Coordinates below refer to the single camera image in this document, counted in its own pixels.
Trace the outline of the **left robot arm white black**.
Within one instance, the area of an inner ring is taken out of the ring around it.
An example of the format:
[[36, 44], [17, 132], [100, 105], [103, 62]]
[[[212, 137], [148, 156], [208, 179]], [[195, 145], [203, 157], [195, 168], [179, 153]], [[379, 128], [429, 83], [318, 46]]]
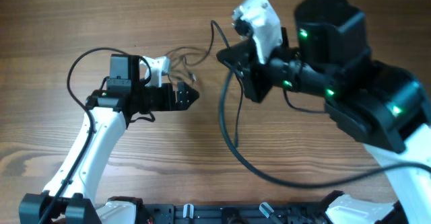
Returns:
[[99, 209], [94, 200], [110, 154], [137, 114], [154, 122], [154, 112], [184, 111], [199, 98], [184, 81], [162, 82], [168, 63], [113, 51], [105, 87], [80, 104], [84, 121], [63, 164], [40, 194], [23, 197], [21, 223], [154, 223], [140, 198], [114, 196]]

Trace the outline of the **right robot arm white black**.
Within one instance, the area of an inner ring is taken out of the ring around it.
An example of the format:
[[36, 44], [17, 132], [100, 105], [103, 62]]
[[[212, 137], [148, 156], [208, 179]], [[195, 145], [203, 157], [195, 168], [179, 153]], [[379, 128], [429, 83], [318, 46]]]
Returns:
[[262, 102], [269, 90], [322, 97], [324, 113], [363, 144], [385, 173], [395, 202], [376, 203], [334, 190], [312, 203], [290, 204], [274, 223], [429, 223], [430, 99], [409, 71], [372, 58], [364, 13], [348, 0], [303, 0], [294, 10], [298, 46], [269, 0], [244, 0], [232, 12], [244, 40], [218, 52], [242, 92]]

